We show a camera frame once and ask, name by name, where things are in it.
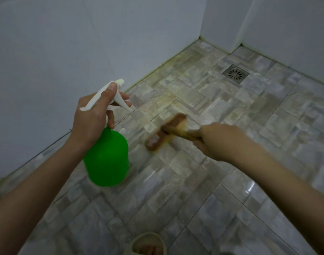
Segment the floor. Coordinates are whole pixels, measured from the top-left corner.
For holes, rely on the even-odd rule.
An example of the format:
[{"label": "floor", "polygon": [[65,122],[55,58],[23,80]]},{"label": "floor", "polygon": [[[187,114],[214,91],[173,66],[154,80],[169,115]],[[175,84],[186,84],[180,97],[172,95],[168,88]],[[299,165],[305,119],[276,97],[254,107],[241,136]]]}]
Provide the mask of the floor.
[{"label": "floor", "polygon": [[[235,64],[249,76],[221,73]],[[143,145],[176,112],[188,127],[243,129],[279,162],[324,192],[324,85],[239,47],[232,55],[198,40],[128,91],[134,111],[114,109],[131,167],[118,186],[98,188],[75,169],[20,254],[121,254],[130,239],[160,233],[169,254],[315,254],[260,187],[237,168],[175,138],[157,154]],[[11,175],[5,195],[66,140]]]}]

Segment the white wall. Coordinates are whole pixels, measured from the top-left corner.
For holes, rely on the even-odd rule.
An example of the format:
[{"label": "white wall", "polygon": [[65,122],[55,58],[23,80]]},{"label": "white wall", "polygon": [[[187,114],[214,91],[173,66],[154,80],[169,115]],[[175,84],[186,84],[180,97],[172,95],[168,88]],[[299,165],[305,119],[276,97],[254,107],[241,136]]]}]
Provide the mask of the white wall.
[{"label": "white wall", "polygon": [[206,0],[0,5],[0,178],[69,131],[80,96],[125,87],[195,41]]},{"label": "white wall", "polygon": [[324,82],[324,0],[263,0],[242,43]]},{"label": "white wall", "polygon": [[256,3],[255,0],[208,0],[201,37],[228,53],[233,52],[241,43],[241,32]]}]

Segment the brush head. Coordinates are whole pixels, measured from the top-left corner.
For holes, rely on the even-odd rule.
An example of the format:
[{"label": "brush head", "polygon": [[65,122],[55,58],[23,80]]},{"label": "brush head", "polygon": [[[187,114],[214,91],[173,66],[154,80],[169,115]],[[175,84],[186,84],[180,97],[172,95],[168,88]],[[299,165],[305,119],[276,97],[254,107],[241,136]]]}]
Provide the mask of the brush head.
[{"label": "brush head", "polygon": [[[164,125],[175,127],[177,129],[184,129],[187,124],[187,116],[182,113],[174,115],[172,118],[168,119]],[[164,144],[170,142],[174,135],[163,131],[158,128],[148,139],[145,141],[145,147],[149,151],[157,151]]]}]

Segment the metal drain cover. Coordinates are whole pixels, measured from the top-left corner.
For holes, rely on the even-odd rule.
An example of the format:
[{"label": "metal drain cover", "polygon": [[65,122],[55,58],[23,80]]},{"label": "metal drain cover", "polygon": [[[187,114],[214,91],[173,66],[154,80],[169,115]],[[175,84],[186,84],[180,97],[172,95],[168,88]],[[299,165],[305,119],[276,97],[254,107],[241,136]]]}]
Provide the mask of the metal drain cover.
[{"label": "metal drain cover", "polygon": [[222,75],[236,83],[241,83],[249,75],[249,73],[232,64],[222,73]]}]

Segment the white spray nozzle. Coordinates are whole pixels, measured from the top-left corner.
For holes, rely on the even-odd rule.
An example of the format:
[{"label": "white spray nozzle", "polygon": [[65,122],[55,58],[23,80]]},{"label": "white spray nozzle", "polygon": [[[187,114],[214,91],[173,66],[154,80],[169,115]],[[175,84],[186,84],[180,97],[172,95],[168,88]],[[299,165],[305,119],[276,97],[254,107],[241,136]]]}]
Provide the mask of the white spray nozzle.
[{"label": "white spray nozzle", "polygon": [[97,100],[100,98],[101,94],[103,91],[105,91],[108,86],[110,85],[110,83],[112,82],[115,82],[117,84],[117,92],[116,92],[116,95],[113,99],[114,102],[116,102],[119,106],[125,108],[126,110],[128,111],[132,111],[130,107],[128,107],[128,105],[125,103],[125,101],[123,100],[123,98],[121,97],[121,94],[120,92],[118,91],[121,86],[123,85],[124,83],[124,80],[122,79],[119,79],[117,81],[110,81],[107,85],[105,85],[104,87],[102,87],[91,99],[90,101],[88,102],[88,104],[85,106],[85,107],[81,107],[79,108],[81,111],[88,111],[90,110],[94,105],[95,103],[97,102]]}]

